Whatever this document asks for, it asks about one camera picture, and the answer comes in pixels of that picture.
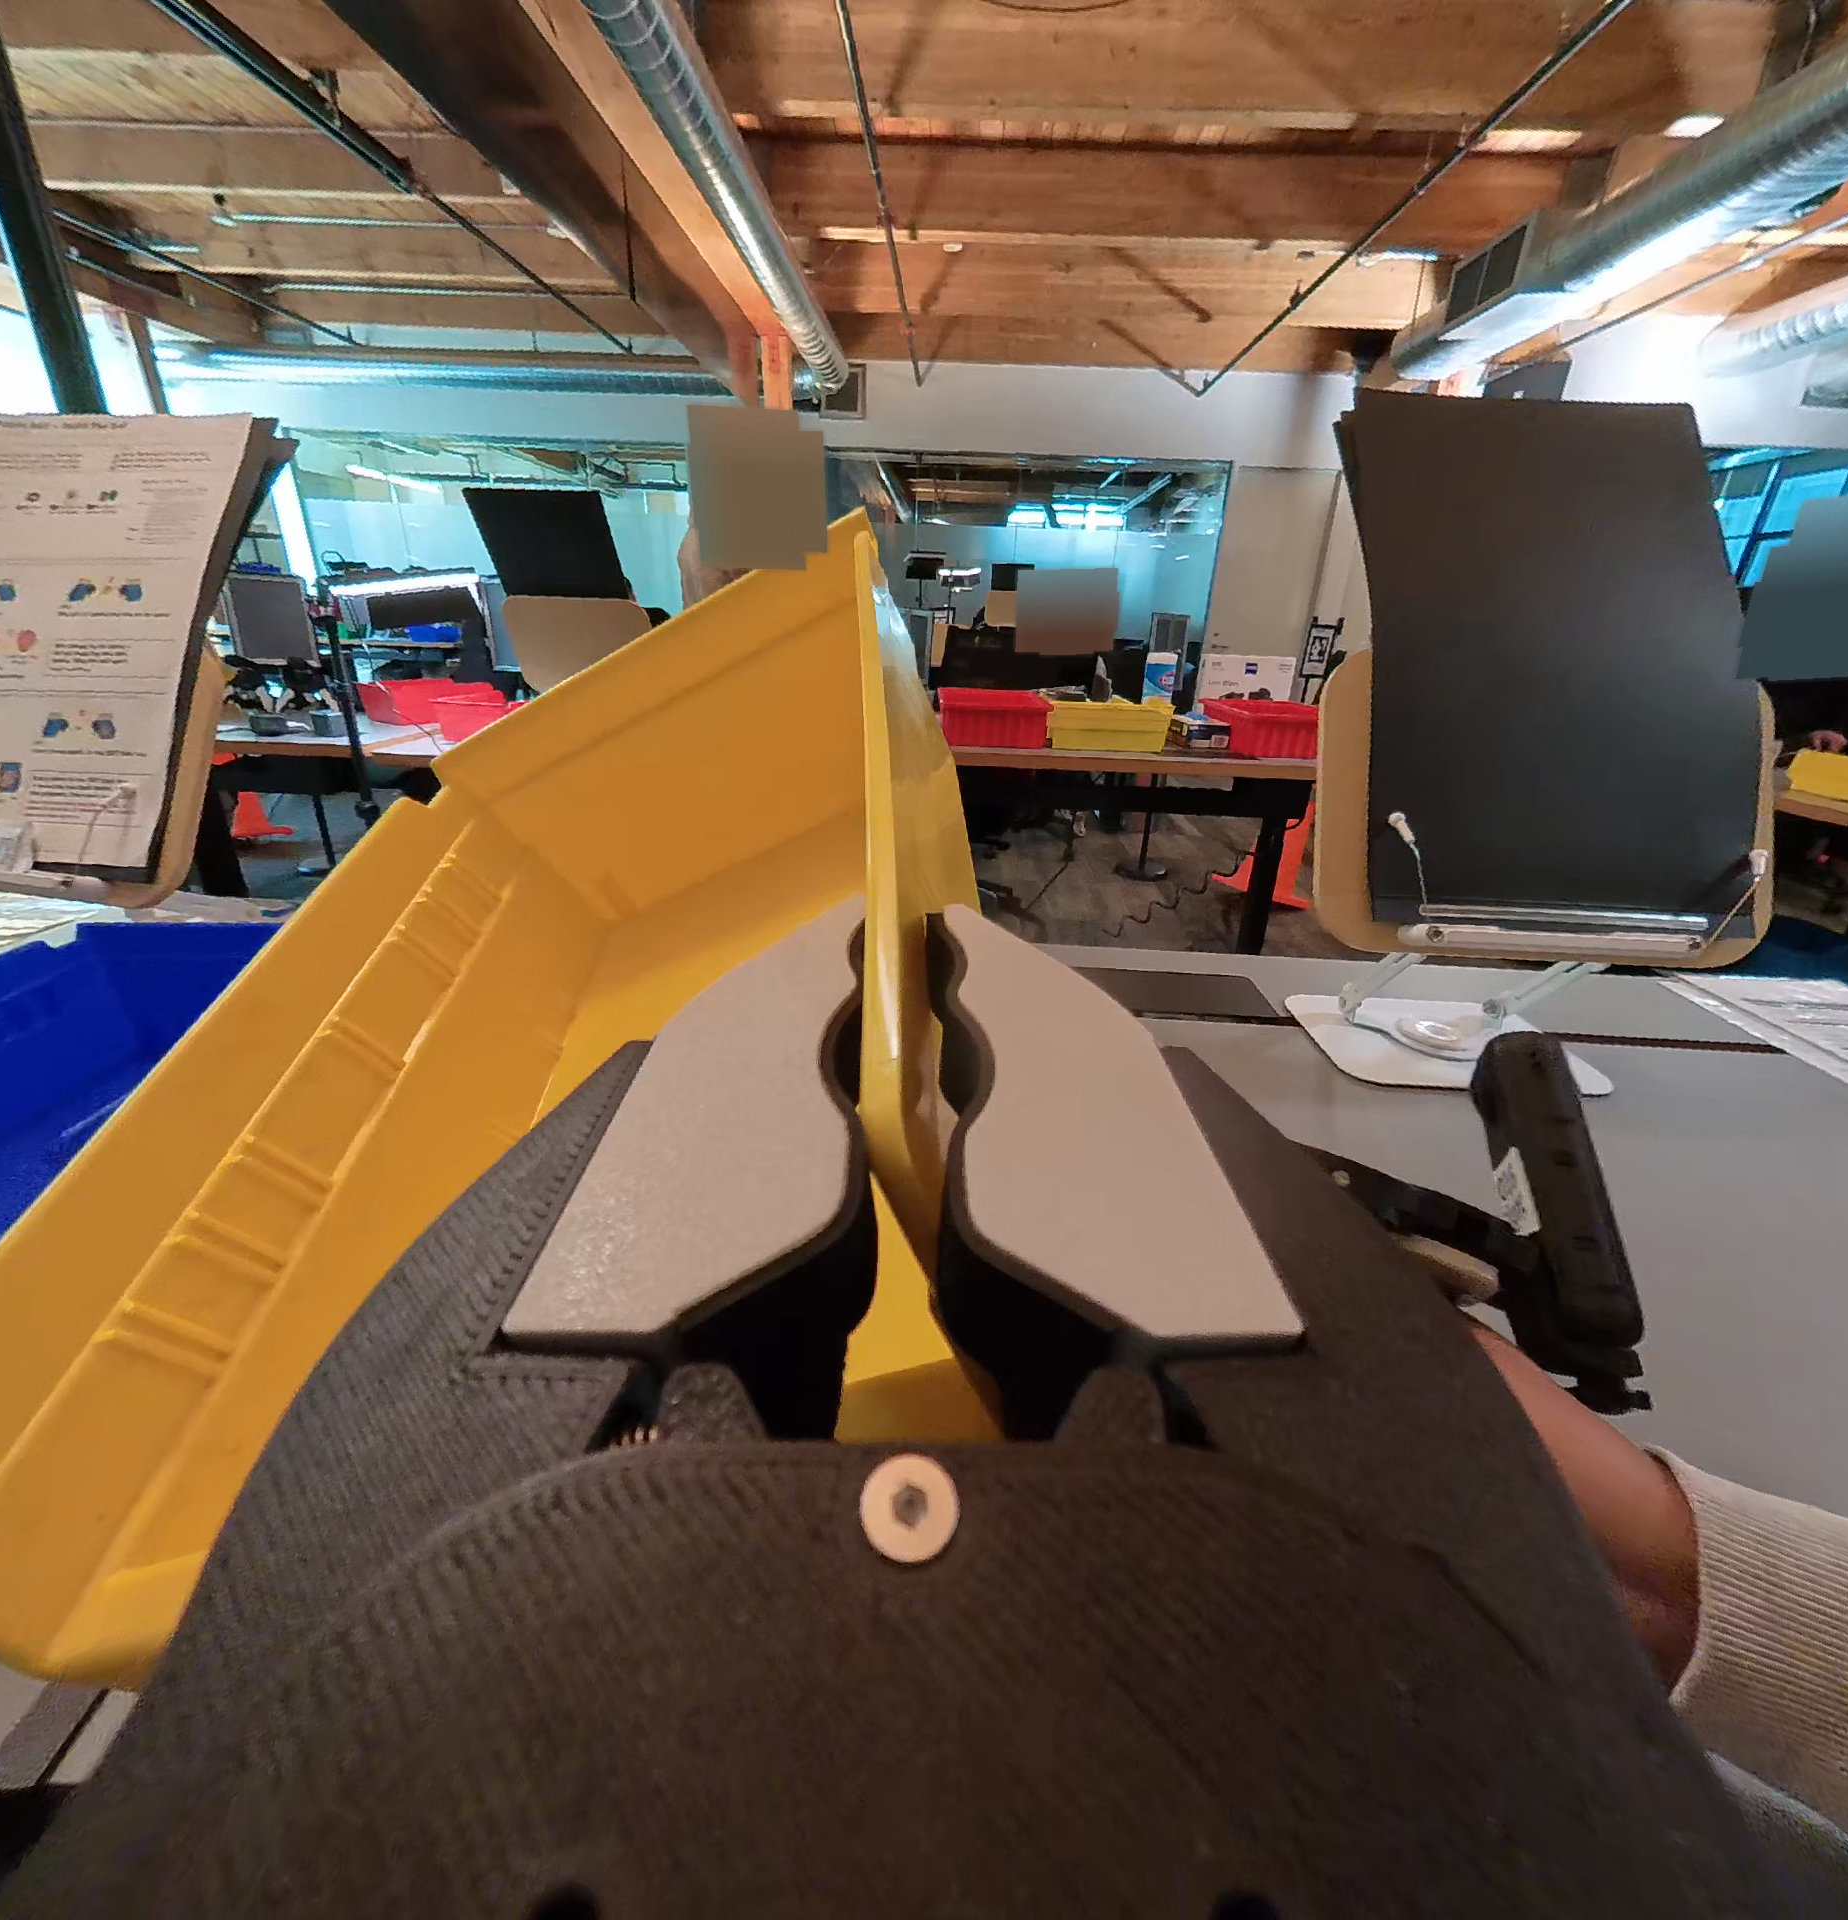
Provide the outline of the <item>long wooden table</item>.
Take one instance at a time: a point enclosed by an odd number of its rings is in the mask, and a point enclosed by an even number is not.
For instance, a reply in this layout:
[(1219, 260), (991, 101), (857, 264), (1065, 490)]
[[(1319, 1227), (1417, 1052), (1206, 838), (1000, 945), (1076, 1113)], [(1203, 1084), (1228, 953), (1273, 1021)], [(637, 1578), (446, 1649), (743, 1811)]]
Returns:
[(1145, 818), (1170, 813), (1250, 823), (1255, 840), (1250, 849), (1235, 951), (1264, 951), (1286, 838), (1313, 796), (1313, 760), (966, 746), (952, 748), (952, 756), (960, 769), (1043, 780), (1050, 788), (1047, 803), (1134, 812)]

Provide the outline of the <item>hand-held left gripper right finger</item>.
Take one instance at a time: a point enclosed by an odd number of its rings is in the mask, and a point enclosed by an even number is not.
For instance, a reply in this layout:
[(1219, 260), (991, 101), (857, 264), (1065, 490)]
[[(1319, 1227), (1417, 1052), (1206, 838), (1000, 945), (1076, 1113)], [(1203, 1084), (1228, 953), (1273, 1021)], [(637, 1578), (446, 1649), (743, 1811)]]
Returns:
[(928, 930), (946, 1140), (935, 1309), (1007, 1438), (1102, 1369), (1288, 1355), (1303, 1318), (1151, 1032), (968, 906)]

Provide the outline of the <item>black metal post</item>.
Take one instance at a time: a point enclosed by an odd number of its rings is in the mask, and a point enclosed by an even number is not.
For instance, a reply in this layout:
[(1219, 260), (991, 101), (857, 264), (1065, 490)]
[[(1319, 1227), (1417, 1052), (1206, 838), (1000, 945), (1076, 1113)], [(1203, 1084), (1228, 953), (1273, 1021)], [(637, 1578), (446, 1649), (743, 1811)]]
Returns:
[(0, 249), (56, 408), (102, 415), (104, 389), (0, 34)]

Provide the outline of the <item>person's right hand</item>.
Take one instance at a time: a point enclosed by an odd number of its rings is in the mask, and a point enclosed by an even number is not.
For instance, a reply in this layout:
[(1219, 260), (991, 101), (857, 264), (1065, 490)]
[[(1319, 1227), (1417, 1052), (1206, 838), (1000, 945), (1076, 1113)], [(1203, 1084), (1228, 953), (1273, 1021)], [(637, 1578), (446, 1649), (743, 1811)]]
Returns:
[(1578, 1503), (1632, 1630), (1671, 1693), (1695, 1651), (1700, 1542), (1669, 1467), (1583, 1407), (1502, 1334), (1463, 1320)]

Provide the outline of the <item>printed paper sheet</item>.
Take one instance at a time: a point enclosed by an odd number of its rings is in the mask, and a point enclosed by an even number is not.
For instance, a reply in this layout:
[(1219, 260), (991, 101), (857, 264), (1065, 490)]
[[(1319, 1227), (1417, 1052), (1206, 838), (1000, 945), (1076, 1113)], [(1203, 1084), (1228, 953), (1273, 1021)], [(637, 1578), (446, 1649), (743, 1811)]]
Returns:
[(1848, 983), (1739, 972), (1669, 972), (1663, 983), (1751, 1038), (1848, 1084)]

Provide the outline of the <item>grey desk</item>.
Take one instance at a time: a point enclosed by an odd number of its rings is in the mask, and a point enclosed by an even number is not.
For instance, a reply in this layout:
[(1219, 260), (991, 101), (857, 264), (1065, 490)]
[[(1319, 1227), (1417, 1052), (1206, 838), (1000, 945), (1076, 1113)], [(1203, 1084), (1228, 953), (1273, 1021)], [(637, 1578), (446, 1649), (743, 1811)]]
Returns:
[(1848, 1516), (1848, 1091), (1722, 1048), (1595, 1046), (1588, 1133), (1668, 1409), (1638, 1441)]

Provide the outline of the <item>person's right forearm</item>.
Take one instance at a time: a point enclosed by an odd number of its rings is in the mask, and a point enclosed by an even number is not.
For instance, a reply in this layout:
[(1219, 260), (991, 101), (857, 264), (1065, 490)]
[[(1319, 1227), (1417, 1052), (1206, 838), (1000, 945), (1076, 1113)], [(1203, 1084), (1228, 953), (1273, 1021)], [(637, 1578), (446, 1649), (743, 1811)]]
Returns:
[(1655, 1457), (1697, 1542), (1671, 1706), (1718, 1759), (1848, 1831), (1848, 1516)]

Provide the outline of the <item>blue plastic bin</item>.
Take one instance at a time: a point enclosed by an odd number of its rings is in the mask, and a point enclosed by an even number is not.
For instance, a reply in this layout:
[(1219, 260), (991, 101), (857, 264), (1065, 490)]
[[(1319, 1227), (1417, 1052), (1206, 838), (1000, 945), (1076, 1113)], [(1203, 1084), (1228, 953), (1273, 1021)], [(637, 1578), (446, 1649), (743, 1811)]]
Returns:
[(0, 1235), (277, 930), (88, 920), (0, 953)]

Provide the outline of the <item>black desk mat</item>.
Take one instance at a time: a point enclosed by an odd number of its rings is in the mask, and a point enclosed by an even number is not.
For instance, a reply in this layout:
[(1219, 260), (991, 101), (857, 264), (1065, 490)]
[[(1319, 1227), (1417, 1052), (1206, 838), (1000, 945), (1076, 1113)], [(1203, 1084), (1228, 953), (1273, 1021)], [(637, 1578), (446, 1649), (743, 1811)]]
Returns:
[(1291, 1021), (1254, 979), (1228, 972), (1147, 972), (1130, 990), (1130, 1008), (1147, 1020)]

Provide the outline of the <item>far wooden table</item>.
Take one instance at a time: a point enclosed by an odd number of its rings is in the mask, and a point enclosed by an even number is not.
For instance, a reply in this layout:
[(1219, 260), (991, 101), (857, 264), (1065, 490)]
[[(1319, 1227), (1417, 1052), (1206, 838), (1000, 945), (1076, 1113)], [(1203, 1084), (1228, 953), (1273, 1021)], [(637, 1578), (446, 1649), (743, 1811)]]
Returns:
[(410, 786), (431, 792), (433, 762), (446, 746), (427, 729), (386, 729), (359, 718), (354, 732), (336, 713), (257, 715), (216, 731), (209, 781), (228, 825), (232, 796), (259, 792), (294, 842), (255, 849), (291, 854), (305, 881), (324, 878), (335, 858)]

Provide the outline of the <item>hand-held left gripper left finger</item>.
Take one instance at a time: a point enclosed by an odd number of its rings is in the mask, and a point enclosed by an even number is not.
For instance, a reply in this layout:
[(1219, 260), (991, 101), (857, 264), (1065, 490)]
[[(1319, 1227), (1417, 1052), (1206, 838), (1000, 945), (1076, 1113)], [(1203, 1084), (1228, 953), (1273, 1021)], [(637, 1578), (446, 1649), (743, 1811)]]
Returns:
[(727, 1367), (829, 1439), (879, 1277), (857, 1112), (864, 908), (734, 964), (641, 1052), (502, 1321), (508, 1347)]

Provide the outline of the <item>narrow spiral metal duct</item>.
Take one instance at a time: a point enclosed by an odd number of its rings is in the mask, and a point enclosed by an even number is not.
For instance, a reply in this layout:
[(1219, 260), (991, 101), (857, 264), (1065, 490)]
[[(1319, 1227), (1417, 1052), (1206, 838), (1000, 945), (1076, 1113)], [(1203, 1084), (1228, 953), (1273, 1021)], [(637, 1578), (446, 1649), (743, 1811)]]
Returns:
[(680, 4), (585, 2), (582, 5), (751, 278), (757, 280), (817, 389), (839, 391), (848, 379), (848, 359), (791, 250), (742, 130)]

